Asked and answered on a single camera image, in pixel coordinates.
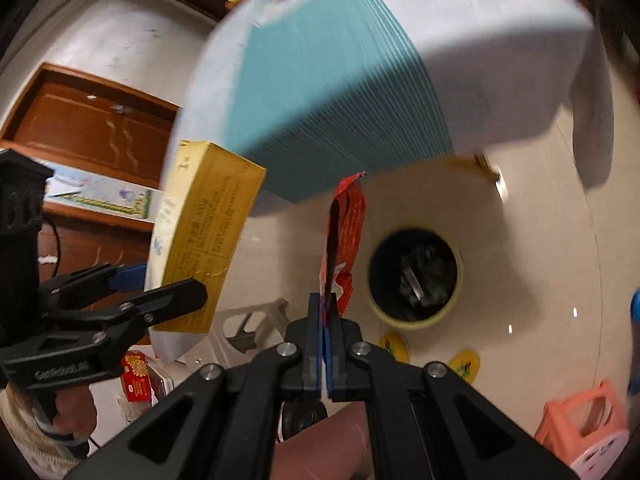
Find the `triangular cutout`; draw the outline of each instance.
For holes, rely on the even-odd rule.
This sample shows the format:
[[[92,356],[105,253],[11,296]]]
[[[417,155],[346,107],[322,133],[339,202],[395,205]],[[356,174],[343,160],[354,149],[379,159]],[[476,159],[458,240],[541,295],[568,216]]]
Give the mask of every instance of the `triangular cutout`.
[[[129,449],[152,462],[163,464],[168,459],[192,407],[191,397],[183,397],[138,433],[130,442]]]
[[[513,437],[464,395],[456,395],[454,402],[478,458],[488,460],[515,446]]]

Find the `teal striped cloth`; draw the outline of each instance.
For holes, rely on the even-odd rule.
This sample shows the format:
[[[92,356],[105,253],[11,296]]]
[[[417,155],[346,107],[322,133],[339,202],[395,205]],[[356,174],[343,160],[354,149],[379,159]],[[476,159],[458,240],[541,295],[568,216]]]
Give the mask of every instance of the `teal striped cloth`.
[[[307,0],[255,26],[232,101],[223,146],[292,202],[452,152],[427,70],[382,0]]]

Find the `black cable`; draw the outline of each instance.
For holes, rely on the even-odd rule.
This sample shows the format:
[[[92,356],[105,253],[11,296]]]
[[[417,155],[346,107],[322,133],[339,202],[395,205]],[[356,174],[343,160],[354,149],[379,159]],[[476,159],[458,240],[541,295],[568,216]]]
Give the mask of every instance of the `black cable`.
[[[58,252],[58,260],[56,261],[56,266],[53,268],[53,274],[51,277],[53,278],[60,268],[60,260],[62,259],[62,250],[60,249],[60,235],[58,234],[58,228],[53,223],[51,217],[45,212],[42,213],[43,220],[51,226],[51,230],[53,231],[53,235],[56,237],[56,251]]]

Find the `red food package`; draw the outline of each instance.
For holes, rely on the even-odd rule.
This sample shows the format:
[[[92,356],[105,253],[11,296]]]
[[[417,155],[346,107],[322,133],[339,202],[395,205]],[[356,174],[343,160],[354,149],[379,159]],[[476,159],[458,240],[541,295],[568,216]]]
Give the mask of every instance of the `red food package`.
[[[151,384],[145,355],[139,350],[128,351],[120,362],[124,373],[120,376],[122,391],[129,402],[151,400]]]
[[[364,190],[358,179],[365,175],[360,172],[342,179],[329,210],[326,251],[320,269],[320,294],[322,304],[328,308],[326,298],[335,293],[340,316],[353,293],[351,267],[358,254],[365,211]]]

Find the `wall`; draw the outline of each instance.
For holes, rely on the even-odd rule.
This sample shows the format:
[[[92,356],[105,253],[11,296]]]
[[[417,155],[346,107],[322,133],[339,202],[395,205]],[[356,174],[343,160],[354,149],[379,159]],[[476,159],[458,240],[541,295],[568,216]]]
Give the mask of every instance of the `wall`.
[[[78,0],[38,30],[0,75],[0,117],[44,61],[111,79],[177,105],[213,28],[166,0]]]

